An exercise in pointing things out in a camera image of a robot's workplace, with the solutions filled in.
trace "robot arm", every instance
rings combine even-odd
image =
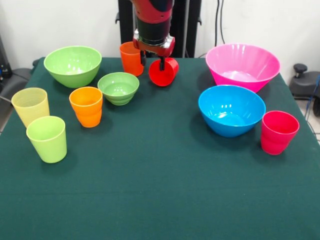
[[[175,46],[175,38],[170,36],[171,17],[174,0],[131,0],[135,6],[137,29],[133,44],[141,51],[157,54],[161,58],[161,70],[165,58]]]

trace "large green bowl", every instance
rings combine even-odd
[[[44,67],[51,76],[68,88],[81,88],[95,78],[102,56],[87,46],[67,46],[51,52],[44,59]]]
[[[114,72],[99,80],[98,89],[110,103],[121,106],[130,102],[139,85],[136,76],[126,72]]]

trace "red cup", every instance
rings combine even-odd
[[[261,147],[270,155],[281,154],[295,137],[300,124],[284,111],[269,111],[262,118]]]
[[[179,64],[177,60],[167,57],[164,60],[163,71],[160,71],[160,60],[156,60],[151,64],[149,68],[149,77],[155,85],[159,87],[166,87],[173,82],[178,71]]]

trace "plastic cup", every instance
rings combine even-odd
[[[26,128],[26,135],[45,163],[57,163],[67,155],[66,124],[60,117],[34,120]]]
[[[140,50],[135,48],[133,41],[128,41],[120,46],[122,66],[126,73],[140,76],[144,72],[141,64]]]
[[[70,94],[69,100],[76,118],[83,127],[93,128],[99,125],[102,117],[103,94],[98,88],[80,87]]]
[[[295,137],[300,124],[284,111],[269,111],[262,118],[261,147],[270,155],[281,154]]]
[[[48,94],[42,88],[22,89],[13,95],[11,103],[26,128],[32,121],[50,115]]]
[[[150,65],[149,77],[155,85],[166,87],[175,79],[179,71],[179,64],[174,58],[168,57],[164,61],[164,70],[160,71],[160,62],[159,59]]]

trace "lime green cup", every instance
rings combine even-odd
[[[139,88],[139,79],[126,72],[114,72],[103,76],[98,82],[98,89],[113,105],[126,105]]]
[[[48,94],[38,87],[29,87],[18,91],[11,103],[27,128],[32,121],[50,115]]]
[[[51,52],[44,67],[62,85],[77,89],[92,82],[98,73],[102,56],[87,46],[67,46]]]
[[[60,117],[43,116],[34,120],[26,135],[45,163],[57,163],[67,155],[66,124]]]

